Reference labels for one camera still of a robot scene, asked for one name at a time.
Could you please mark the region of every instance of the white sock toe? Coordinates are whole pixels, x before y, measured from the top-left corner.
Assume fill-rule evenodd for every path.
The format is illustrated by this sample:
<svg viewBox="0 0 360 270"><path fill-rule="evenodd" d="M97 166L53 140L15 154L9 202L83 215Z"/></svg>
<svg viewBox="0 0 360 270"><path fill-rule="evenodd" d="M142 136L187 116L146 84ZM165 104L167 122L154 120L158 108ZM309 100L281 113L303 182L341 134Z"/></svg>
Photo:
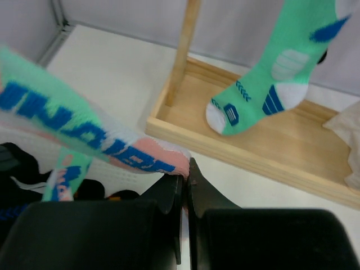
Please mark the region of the white sock toe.
<svg viewBox="0 0 360 270"><path fill-rule="evenodd" d="M206 107L206 120L213 130L222 134L226 125L225 115L211 103Z"/></svg>

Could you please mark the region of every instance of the green athletic sock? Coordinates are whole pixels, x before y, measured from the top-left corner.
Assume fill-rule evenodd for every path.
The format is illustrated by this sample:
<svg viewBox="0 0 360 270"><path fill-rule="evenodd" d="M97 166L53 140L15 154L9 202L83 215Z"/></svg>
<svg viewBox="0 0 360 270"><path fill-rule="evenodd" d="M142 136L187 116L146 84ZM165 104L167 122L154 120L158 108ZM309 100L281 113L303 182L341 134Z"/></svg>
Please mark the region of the green athletic sock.
<svg viewBox="0 0 360 270"><path fill-rule="evenodd" d="M357 2L285 0L259 62L208 104L211 128L233 135L265 116L297 106L306 95L312 70Z"/></svg>

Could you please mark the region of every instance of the wooden tray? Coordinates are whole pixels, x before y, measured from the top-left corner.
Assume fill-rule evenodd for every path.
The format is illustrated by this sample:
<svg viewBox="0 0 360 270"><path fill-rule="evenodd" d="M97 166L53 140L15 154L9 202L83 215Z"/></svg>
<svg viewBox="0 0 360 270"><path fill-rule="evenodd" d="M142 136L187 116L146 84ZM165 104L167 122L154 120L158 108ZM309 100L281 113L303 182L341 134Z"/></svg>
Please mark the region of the wooden tray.
<svg viewBox="0 0 360 270"><path fill-rule="evenodd" d="M205 119L207 103L239 75L187 57L199 7L199 0L188 0L174 68L147 120L146 133L360 209L360 192L344 182L352 173L350 149L322 127L335 111L303 101L235 136L211 130Z"/></svg>

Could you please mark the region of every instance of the blue logo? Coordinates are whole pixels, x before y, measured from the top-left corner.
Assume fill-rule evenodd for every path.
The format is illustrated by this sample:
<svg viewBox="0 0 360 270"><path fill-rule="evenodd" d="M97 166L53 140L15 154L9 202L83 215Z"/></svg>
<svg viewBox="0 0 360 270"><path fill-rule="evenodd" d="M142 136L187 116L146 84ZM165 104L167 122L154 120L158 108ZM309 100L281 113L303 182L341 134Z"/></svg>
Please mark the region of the blue logo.
<svg viewBox="0 0 360 270"><path fill-rule="evenodd" d="M70 181L77 179L81 173L80 166L69 166L65 170L65 174L61 176L61 179L56 179L55 187L51 194L52 201L59 201L61 199L59 197L59 190L69 189Z"/></svg>
<svg viewBox="0 0 360 270"><path fill-rule="evenodd" d="M233 104L228 104L224 107L224 111L229 119L230 125L234 126L239 123L239 114Z"/></svg>

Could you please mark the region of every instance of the beige cloth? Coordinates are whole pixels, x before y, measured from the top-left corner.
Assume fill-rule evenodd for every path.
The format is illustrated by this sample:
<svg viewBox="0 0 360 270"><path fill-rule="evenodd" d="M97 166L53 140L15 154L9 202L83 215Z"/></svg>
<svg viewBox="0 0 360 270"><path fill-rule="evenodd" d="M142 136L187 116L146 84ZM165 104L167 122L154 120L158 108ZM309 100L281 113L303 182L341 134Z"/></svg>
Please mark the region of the beige cloth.
<svg viewBox="0 0 360 270"><path fill-rule="evenodd" d="M345 182L360 190L360 102L330 119L324 127L333 130L351 148L348 163L353 174Z"/></svg>

